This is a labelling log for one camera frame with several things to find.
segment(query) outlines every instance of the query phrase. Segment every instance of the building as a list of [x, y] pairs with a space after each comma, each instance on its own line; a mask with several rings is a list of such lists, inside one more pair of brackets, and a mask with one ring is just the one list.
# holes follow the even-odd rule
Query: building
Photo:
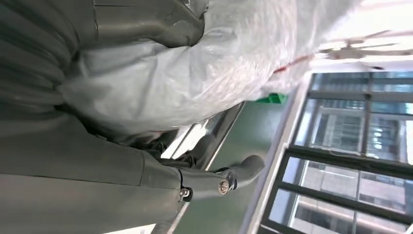
[[[315, 76], [313, 90], [327, 92], [413, 92], [411, 84], [385, 84], [377, 79], [413, 79], [410, 73], [330, 73]], [[369, 90], [369, 79], [373, 84]], [[368, 123], [366, 156], [408, 163], [406, 125], [413, 123], [411, 104], [365, 100], [316, 99], [306, 146], [337, 154], [362, 156], [364, 124]], [[306, 162], [301, 186], [363, 203], [413, 214], [413, 184], [403, 179], [376, 175], [317, 162]], [[297, 198], [290, 226], [307, 234], [403, 234], [405, 225], [333, 206], [307, 197]]]

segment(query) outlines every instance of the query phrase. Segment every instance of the window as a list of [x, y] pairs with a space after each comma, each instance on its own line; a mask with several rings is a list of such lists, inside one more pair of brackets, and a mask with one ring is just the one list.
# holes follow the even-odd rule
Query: window
[[413, 220], [412, 74], [314, 74], [262, 225], [404, 234]]
[[412, 72], [315, 74], [302, 120], [297, 145], [413, 164]]
[[381, 182], [381, 183], [396, 185], [396, 186], [400, 186], [400, 187], [404, 186], [404, 180], [403, 179], [394, 178], [394, 177], [385, 176], [385, 175], [376, 175], [376, 174], [370, 174], [370, 173], [363, 173], [361, 175], [361, 178], [369, 179], [369, 180], [377, 181], [377, 182]]
[[360, 194], [358, 198], [360, 201], [368, 202], [368, 203], [371, 203], [377, 206], [390, 208], [390, 209], [398, 210], [401, 212], [405, 212], [406, 210], [406, 206], [400, 202], [390, 201], [387, 199], [365, 195], [365, 194]]

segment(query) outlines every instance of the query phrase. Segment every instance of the gray leather seat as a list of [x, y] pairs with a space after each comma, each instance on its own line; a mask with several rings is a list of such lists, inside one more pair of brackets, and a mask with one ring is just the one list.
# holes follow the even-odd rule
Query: gray leather seat
[[193, 45], [203, 27], [178, 0], [0, 2], [0, 233], [106, 233], [176, 215], [179, 173], [88, 134], [54, 87], [79, 48]]

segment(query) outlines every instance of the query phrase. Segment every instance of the red string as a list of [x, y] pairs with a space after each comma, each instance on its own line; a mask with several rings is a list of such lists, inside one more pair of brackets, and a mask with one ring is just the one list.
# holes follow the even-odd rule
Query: red string
[[282, 67], [280, 67], [279, 69], [275, 70], [275, 71], [273, 72], [273, 74], [278, 73], [278, 72], [284, 72], [284, 71], [286, 71], [289, 67], [291, 67], [291, 66], [293, 66], [293, 65], [295, 65], [295, 64], [297, 64], [297, 63], [300, 63], [300, 62], [303, 62], [303, 61], [312, 59], [313, 56], [314, 56], [314, 55], [301, 56], [301, 57], [299, 57], [298, 59], [292, 61], [291, 63], [289, 63], [289, 64], [287, 64], [287, 65], [285, 65], [285, 66], [282, 66]]

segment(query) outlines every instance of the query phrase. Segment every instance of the glass pane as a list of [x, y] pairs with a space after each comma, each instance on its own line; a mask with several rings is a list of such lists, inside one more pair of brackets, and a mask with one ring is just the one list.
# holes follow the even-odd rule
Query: glass pane
[[375, 92], [413, 92], [413, 84], [373, 84]]
[[295, 144], [359, 152], [364, 108], [364, 101], [309, 99]]
[[314, 74], [312, 90], [318, 91], [367, 91], [368, 72]]
[[367, 156], [413, 164], [412, 134], [413, 116], [372, 114]]
[[[280, 209], [271, 211], [270, 220], [284, 224], [306, 234], [348, 234], [351, 233], [354, 211], [325, 203], [296, 193], [279, 190], [281, 195], [289, 195], [293, 203], [287, 207], [290, 212], [283, 213], [283, 222], [274, 219]], [[277, 193], [276, 202], [281, 201]]]
[[411, 180], [291, 157], [283, 181], [413, 217]]
[[356, 234], [404, 234], [408, 226], [357, 212]]
[[297, 136], [295, 139], [296, 145], [301, 145], [301, 146], [305, 145], [307, 137], [308, 137], [308, 133], [311, 132], [310, 123], [315, 117], [317, 105], [318, 105], [318, 102], [315, 99], [307, 100], [307, 104], [305, 106], [305, 109], [303, 110], [304, 113], [301, 118], [300, 127], [298, 129]]
[[371, 109], [375, 113], [413, 115], [413, 103], [374, 101]]
[[373, 72], [373, 78], [413, 78], [413, 72]]
[[375, 72], [373, 91], [413, 92], [413, 72]]
[[279, 192], [293, 198], [294, 202], [288, 207], [292, 212], [282, 213], [284, 215], [284, 223], [282, 223], [272, 218], [272, 215], [280, 214], [280, 209], [273, 207], [269, 219], [305, 234], [351, 234], [355, 217], [357, 221], [356, 234], [403, 234], [407, 229], [405, 225], [355, 212], [314, 198], [285, 190], [279, 190]]
[[[301, 164], [302, 171], [293, 172], [293, 164]], [[295, 173], [299, 173], [297, 179], [290, 180], [288, 177]], [[358, 171], [291, 157], [283, 181], [355, 200], [357, 179]]]

